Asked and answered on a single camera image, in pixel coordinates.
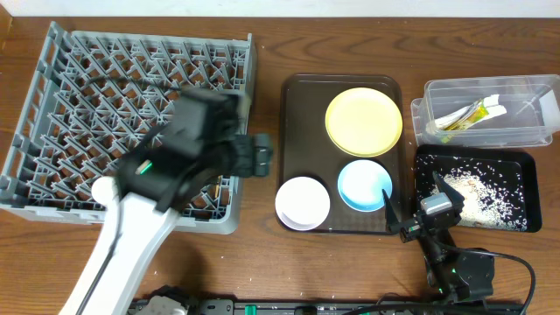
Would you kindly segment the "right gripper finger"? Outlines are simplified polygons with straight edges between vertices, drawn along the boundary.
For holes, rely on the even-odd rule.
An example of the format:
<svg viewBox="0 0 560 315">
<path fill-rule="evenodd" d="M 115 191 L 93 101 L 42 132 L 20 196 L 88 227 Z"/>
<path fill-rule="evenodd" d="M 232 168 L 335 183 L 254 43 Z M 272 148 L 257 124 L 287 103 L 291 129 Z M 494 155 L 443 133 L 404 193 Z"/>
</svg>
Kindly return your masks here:
<svg viewBox="0 0 560 315">
<path fill-rule="evenodd" d="M 398 234 L 400 231 L 400 221 L 398 220 L 395 211 L 393 210 L 387 192 L 384 189 L 382 189 L 381 191 L 385 207 L 386 230 L 390 235 Z"/>
<path fill-rule="evenodd" d="M 465 198 L 453 187 L 448 185 L 441 175 L 434 171 L 432 177 L 434 178 L 437 189 L 447 196 L 453 206 L 464 205 Z"/>
</svg>

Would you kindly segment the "food scraps rice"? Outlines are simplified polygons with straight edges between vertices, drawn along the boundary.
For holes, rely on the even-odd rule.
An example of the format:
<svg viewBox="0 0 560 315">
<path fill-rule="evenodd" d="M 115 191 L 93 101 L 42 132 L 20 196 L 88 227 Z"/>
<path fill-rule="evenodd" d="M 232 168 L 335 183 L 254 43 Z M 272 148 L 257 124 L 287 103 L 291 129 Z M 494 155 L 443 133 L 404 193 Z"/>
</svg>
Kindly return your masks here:
<svg viewBox="0 0 560 315">
<path fill-rule="evenodd" d="M 460 225 L 525 231 L 529 227 L 522 168 L 516 162 L 474 157 L 416 156 L 416 198 L 438 193 L 432 173 L 464 198 Z"/>
</svg>

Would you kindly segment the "light blue bowl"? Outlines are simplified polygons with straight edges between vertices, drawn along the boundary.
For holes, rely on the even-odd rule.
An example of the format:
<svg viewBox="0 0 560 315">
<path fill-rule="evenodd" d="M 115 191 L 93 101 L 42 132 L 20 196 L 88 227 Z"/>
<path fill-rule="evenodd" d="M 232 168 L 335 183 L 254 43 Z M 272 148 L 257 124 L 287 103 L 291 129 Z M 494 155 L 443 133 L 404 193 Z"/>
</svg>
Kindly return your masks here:
<svg viewBox="0 0 560 315">
<path fill-rule="evenodd" d="M 347 164 L 337 180 L 339 196 L 355 211 L 370 213 L 385 206 L 384 195 L 391 197 L 393 182 L 388 171 L 372 160 Z"/>
</svg>

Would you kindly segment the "green snack wrapper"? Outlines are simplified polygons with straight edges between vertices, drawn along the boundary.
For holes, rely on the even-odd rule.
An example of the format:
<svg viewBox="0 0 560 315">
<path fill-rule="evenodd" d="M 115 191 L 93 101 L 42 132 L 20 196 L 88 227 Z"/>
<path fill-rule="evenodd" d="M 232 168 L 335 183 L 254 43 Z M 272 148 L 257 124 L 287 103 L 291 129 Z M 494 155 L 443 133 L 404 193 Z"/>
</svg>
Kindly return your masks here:
<svg viewBox="0 0 560 315">
<path fill-rule="evenodd" d="M 489 115 L 484 102 L 483 99 L 477 100 L 468 107 L 450 114 L 445 122 L 440 125 L 440 129 L 445 131 L 468 130 L 475 123 Z"/>
</svg>

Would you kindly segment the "white cup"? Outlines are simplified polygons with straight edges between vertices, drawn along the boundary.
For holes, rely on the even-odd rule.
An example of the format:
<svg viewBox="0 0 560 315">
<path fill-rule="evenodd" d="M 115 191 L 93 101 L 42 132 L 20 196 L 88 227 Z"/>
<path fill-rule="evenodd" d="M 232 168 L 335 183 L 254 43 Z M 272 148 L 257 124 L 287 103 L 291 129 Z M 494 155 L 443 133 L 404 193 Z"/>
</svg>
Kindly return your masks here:
<svg viewBox="0 0 560 315">
<path fill-rule="evenodd" d="M 108 206 L 118 195 L 114 177 L 103 176 L 98 178 L 91 187 L 92 198 L 103 206 Z"/>
</svg>

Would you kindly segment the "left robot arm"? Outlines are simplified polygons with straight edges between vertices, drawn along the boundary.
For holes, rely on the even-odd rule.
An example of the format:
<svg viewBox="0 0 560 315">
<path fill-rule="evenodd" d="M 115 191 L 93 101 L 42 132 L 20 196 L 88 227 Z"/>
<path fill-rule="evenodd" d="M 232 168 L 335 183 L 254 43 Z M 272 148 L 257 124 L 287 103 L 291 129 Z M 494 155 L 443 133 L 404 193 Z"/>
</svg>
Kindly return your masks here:
<svg viewBox="0 0 560 315">
<path fill-rule="evenodd" d="M 186 206 L 219 176 L 266 177 L 270 136 L 247 134 L 249 97 L 237 90 L 180 91 L 172 119 L 123 155 L 93 185 L 107 217 L 62 307 L 64 314 L 124 314 Z"/>
</svg>

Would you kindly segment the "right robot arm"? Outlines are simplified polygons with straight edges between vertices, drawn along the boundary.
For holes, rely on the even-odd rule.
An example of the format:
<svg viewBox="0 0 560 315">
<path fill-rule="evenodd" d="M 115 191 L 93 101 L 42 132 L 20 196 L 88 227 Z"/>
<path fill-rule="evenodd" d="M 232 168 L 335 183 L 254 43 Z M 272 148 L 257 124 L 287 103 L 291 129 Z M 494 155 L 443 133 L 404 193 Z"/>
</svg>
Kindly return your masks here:
<svg viewBox="0 0 560 315">
<path fill-rule="evenodd" d="M 404 221 L 397 219 L 386 191 L 382 191 L 386 228 L 401 241 L 417 241 L 423 251 L 429 286 L 450 303 L 482 301 L 494 294 L 494 259 L 474 249 L 460 249 L 449 229 L 461 221 L 465 198 L 433 172 L 438 193 L 422 199 L 420 208 Z"/>
</svg>

